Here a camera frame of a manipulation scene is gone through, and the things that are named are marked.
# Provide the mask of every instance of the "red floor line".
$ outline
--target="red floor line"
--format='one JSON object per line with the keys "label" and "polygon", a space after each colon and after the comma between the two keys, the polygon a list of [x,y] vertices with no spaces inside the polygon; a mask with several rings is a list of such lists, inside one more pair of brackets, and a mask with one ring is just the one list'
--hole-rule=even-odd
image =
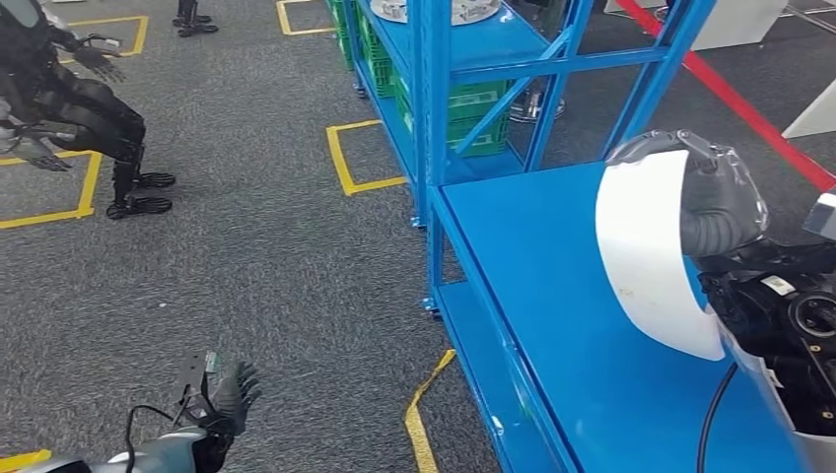
{"label": "red floor line", "polygon": [[[639,7],[634,0],[616,1],[643,30],[653,36],[659,35],[662,25],[653,15]],[[688,51],[683,65],[812,185],[821,191],[836,186],[836,176],[820,166],[813,158],[791,145],[787,139],[781,136],[781,132],[761,116],[746,99],[723,79],[723,76],[709,66],[700,56],[693,51]]]}

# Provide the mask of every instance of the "blue shelving rack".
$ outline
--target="blue shelving rack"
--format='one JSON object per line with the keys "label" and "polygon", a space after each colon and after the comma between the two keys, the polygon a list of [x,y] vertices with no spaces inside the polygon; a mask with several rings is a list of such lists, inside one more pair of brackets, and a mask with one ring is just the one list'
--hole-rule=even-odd
{"label": "blue shelving rack", "polygon": [[[489,20],[450,26],[445,0],[411,0],[408,25],[376,17],[356,0],[409,84],[412,134],[394,100],[369,97],[427,231],[429,297],[437,309],[505,472],[694,471],[707,404],[726,366],[656,343],[633,327],[606,278],[594,234],[601,161],[540,170],[555,109],[573,72],[642,65],[602,158],[646,126],[714,0],[679,1],[653,46],[580,54],[592,0],[569,0],[553,41],[507,6]],[[351,49],[356,23],[344,2]],[[355,59],[360,89],[370,71]],[[543,111],[527,150],[459,153],[520,93],[547,76]],[[515,80],[452,150],[446,143],[451,85]],[[466,279],[443,278],[444,238]],[[715,419],[707,471],[801,471],[789,441],[738,376]]]}

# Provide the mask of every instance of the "gray carpet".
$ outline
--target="gray carpet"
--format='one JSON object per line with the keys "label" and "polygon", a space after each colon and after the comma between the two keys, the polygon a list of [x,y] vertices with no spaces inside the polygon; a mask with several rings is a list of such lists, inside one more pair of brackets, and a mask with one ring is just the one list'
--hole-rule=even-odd
{"label": "gray carpet", "polygon": [[[69,20],[151,16],[145,51],[120,60],[129,80],[115,88],[147,118],[146,168],[179,183],[164,192],[175,203],[169,214],[113,223],[102,215],[105,162],[95,216],[0,234],[0,455],[45,447],[103,460],[122,450],[127,409],[171,408],[179,357],[213,349],[255,360],[265,391],[226,471],[415,471],[401,416],[448,346],[417,304],[422,237],[406,225],[403,186],[342,194],[324,137],[326,126],[374,115],[351,92],[329,34],[282,36],[270,0],[201,8],[222,30],[188,40],[169,25],[172,1],[55,8]],[[294,27],[325,26],[318,8],[289,7]],[[125,28],[113,34],[132,34]],[[585,48],[644,40],[629,21],[596,16]],[[833,41],[789,19],[763,49],[706,57],[784,126],[836,77]],[[634,75],[571,81],[547,163],[594,158]],[[802,237],[814,190],[688,73],[654,125],[737,145],[772,204],[776,234]],[[516,130],[523,140],[525,132]],[[832,167],[833,139],[798,144]],[[396,171],[380,129],[343,142],[357,182]],[[0,168],[3,218],[57,209],[78,178],[77,169],[59,179]],[[457,367],[422,412],[442,471],[497,471]],[[143,416],[136,438],[163,426]]]}

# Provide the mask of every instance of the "shelf wheel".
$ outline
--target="shelf wheel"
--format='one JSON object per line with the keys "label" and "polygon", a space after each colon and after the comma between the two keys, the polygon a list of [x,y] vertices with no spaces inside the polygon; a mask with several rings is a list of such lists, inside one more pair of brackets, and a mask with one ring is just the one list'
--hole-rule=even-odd
{"label": "shelf wheel", "polygon": [[421,300],[421,306],[424,307],[424,310],[432,313],[434,316],[439,316],[439,308],[436,305],[436,300],[433,298],[424,298]]}
{"label": "shelf wheel", "polygon": [[409,219],[409,226],[412,227],[413,229],[422,229],[423,230],[423,229],[427,228],[427,226],[424,225],[423,222],[421,222],[421,217],[412,217],[411,219]]}
{"label": "shelf wheel", "polygon": [[357,93],[357,97],[360,99],[368,99],[369,94],[366,92],[366,89],[363,88],[360,84],[354,84],[354,92]]}

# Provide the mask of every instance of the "yellow tape marking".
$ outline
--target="yellow tape marking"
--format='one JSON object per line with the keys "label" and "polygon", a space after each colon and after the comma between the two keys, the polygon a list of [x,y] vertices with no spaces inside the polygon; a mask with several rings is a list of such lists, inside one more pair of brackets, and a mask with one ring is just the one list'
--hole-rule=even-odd
{"label": "yellow tape marking", "polygon": [[[74,22],[69,24],[71,27],[83,27],[87,25],[104,25],[107,23],[120,22],[137,22],[136,36],[133,39],[133,47],[129,51],[120,52],[122,57],[135,56],[142,52],[145,48],[145,38],[148,35],[148,16],[140,15],[137,17],[120,17],[120,18],[105,18],[102,20],[85,20],[83,22]],[[74,59],[64,59],[61,64],[69,64],[75,62]]]}
{"label": "yellow tape marking", "polygon": [[51,451],[38,450],[32,453],[0,458],[0,473],[11,473],[21,468],[26,468],[27,466],[40,463],[43,460],[48,460],[50,456],[52,456]]}
{"label": "yellow tape marking", "polygon": [[[75,210],[68,210],[64,212],[50,212],[48,214],[35,215],[32,217],[22,217],[13,220],[0,220],[0,230],[14,229],[18,227],[25,227],[27,225],[45,224],[47,222],[56,222],[66,219],[81,219],[93,215],[93,194],[96,190],[96,180],[99,178],[99,167],[102,164],[102,154],[91,151],[76,152],[68,151],[58,153],[56,155],[62,160],[74,158],[77,156],[90,156],[87,161],[87,172],[84,175],[84,182],[81,187],[81,195],[79,196],[78,205]],[[10,166],[25,163],[25,161],[17,158],[0,159],[0,166]]]}
{"label": "yellow tape marking", "polygon": [[415,451],[415,462],[418,464],[418,471],[420,473],[439,473],[439,467],[436,465],[433,448],[430,447],[427,431],[424,429],[424,423],[421,421],[421,413],[418,412],[418,401],[421,400],[421,396],[430,388],[430,384],[439,377],[439,374],[450,364],[454,357],[455,350],[447,350],[444,353],[430,374],[430,377],[418,386],[418,390],[412,395],[412,402],[409,403],[409,407],[406,408],[406,414],[403,416],[403,424],[406,426],[406,432],[412,440],[412,449]]}
{"label": "yellow tape marking", "polygon": [[325,136],[328,138],[328,151],[331,153],[331,160],[334,162],[334,169],[337,171],[337,177],[345,195],[351,196],[365,190],[383,189],[384,187],[406,183],[406,178],[404,177],[391,177],[389,179],[375,180],[362,184],[355,184],[354,179],[351,178],[351,173],[348,171],[348,165],[345,162],[345,156],[340,146],[339,132],[379,124],[381,124],[380,120],[368,120],[325,128]]}
{"label": "yellow tape marking", "polygon": [[313,34],[313,33],[330,33],[334,31],[334,28],[317,28],[313,30],[299,30],[294,32],[293,29],[290,27],[290,20],[287,17],[287,8],[285,7],[288,3],[302,3],[302,2],[310,2],[311,0],[279,0],[276,2],[276,11],[279,14],[279,26],[282,29],[282,33],[286,34],[287,36],[294,36],[297,34]]}

